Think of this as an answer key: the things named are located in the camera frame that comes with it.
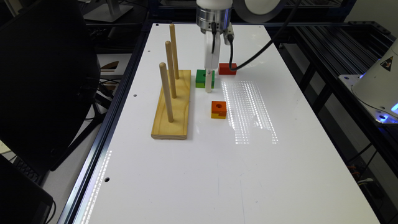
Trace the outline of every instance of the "white tabletop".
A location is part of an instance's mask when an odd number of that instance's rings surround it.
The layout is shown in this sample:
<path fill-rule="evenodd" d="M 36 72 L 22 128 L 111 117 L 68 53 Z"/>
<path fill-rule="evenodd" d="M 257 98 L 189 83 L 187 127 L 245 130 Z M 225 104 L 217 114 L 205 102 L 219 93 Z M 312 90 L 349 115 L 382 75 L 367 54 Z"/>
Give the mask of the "white tabletop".
<path fill-rule="evenodd" d="M 204 35 L 194 24 L 175 29 L 179 68 L 192 71 L 188 138 L 150 136 L 170 40 L 169 26 L 159 24 L 79 221 L 379 223 L 274 45 L 237 75 L 216 72 L 215 89 L 205 93 L 195 88 Z M 263 26 L 234 31 L 238 65 L 270 39 Z M 228 59 L 222 45 L 220 62 Z M 212 100 L 227 102 L 227 119 L 210 118 Z"/>

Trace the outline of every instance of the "red cube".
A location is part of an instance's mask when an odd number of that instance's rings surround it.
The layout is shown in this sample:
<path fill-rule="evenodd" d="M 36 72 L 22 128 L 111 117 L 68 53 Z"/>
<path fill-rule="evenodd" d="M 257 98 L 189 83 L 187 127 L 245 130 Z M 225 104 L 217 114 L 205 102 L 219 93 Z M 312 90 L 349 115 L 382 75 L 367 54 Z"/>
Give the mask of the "red cube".
<path fill-rule="evenodd" d="M 232 68 L 236 68 L 236 63 L 232 63 Z M 229 69 L 229 63 L 220 63 L 218 66 L 219 75 L 236 75 L 236 71 Z"/>

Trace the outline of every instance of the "wooden peg board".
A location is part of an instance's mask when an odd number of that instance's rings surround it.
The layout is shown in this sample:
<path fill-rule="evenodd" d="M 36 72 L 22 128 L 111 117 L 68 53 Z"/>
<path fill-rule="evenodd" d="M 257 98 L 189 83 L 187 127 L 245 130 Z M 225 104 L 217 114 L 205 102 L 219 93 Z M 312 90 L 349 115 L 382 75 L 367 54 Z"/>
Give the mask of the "wooden peg board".
<path fill-rule="evenodd" d="M 151 133 L 154 139 L 184 140 L 187 138 L 191 70 L 179 70 L 178 74 L 180 78 L 175 81 L 177 97 L 172 98 L 174 121 L 170 123 L 167 119 L 162 87 Z"/>

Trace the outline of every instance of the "wooden peg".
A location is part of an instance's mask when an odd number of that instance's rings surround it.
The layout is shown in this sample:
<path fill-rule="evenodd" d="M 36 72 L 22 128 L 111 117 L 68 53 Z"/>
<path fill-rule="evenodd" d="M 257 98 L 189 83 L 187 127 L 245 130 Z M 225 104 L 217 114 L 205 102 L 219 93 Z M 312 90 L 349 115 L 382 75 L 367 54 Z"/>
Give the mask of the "wooden peg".
<path fill-rule="evenodd" d="M 176 40 L 175 40 L 175 27 L 174 27 L 174 24 L 170 24 L 170 38 L 172 39 L 174 76 L 175 76 L 175 79 L 179 79 L 180 75 L 178 74 L 177 43 L 176 43 Z"/>
<path fill-rule="evenodd" d="M 170 43 L 170 41 L 166 41 L 166 55 L 167 55 L 167 66 L 169 67 L 170 87 L 171 87 L 171 92 L 172 92 L 172 98 L 176 99 L 177 93 L 175 91 L 172 43 Z"/>
<path fill-rule="evenodd" d="M 167 77 L 167 68 L 165 63 L 160 63 L 159 64 L 160 68 L 160 76 L 162 77 L 162 85 L 163 85 L 163 94 L 164 94 L 164 101 L 166 104 L 166 110 L 167 110 L 167 118 L 169 119 L 169 122 L 173 122 L 173 109 L 172 109 L 172 99 L 170 98 L 170 89 L 169 89 L 169 81 Z"/>

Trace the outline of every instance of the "green block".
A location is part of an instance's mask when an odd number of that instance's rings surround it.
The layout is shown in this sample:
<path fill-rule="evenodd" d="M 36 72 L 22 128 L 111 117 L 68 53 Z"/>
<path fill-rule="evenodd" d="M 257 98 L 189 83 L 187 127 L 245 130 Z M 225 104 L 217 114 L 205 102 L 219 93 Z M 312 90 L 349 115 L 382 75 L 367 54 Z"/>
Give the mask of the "green block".
<path fill-rule="evenodd" d="M 211 76 L 211 86 L 214 86 L 214 78 L 215 78 L 215 73 L 213 71 L 213 74 Z M 195 80 L 195 83 L 205 83 L 205 82 L 206 82 L 206 71 L 197 70 L 197 78 Z"/>
<path fill-rule="evenodd" d="M 205 88 L 205 84 L 204 83 L 195 83 L 195 87 L 196 88 Z"/>

